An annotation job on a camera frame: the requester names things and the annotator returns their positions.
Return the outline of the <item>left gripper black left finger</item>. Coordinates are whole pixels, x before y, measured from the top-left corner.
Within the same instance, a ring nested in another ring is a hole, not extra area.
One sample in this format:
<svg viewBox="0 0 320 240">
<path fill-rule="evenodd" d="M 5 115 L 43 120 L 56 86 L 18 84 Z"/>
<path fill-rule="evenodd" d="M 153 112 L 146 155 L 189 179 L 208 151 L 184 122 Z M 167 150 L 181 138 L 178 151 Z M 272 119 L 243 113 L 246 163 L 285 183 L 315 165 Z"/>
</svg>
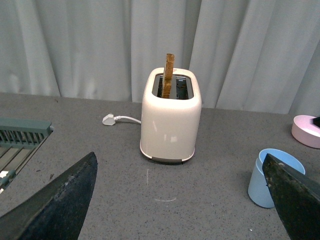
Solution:
<svg viewBox="0 0 320 240">
<path fill-rule="evenodd" d="M 76 240 L 92 199 L 98 162 L 90 152 L 1 216 L 2 240 Z"/>
</svg>

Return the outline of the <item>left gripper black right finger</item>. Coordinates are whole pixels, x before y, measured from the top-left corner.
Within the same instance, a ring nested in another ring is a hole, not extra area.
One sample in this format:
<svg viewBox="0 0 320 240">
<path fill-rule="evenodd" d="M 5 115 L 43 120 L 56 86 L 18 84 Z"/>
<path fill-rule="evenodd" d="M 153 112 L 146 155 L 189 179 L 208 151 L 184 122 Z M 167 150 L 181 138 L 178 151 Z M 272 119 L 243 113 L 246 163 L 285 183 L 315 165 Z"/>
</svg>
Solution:
<svg viewBox="0 0 320 240">
<path fill-rule="evenodd" d="M 320 184 L 268 153 L 262 171 L 291 240 L 320 238 Z"/>
</svg>

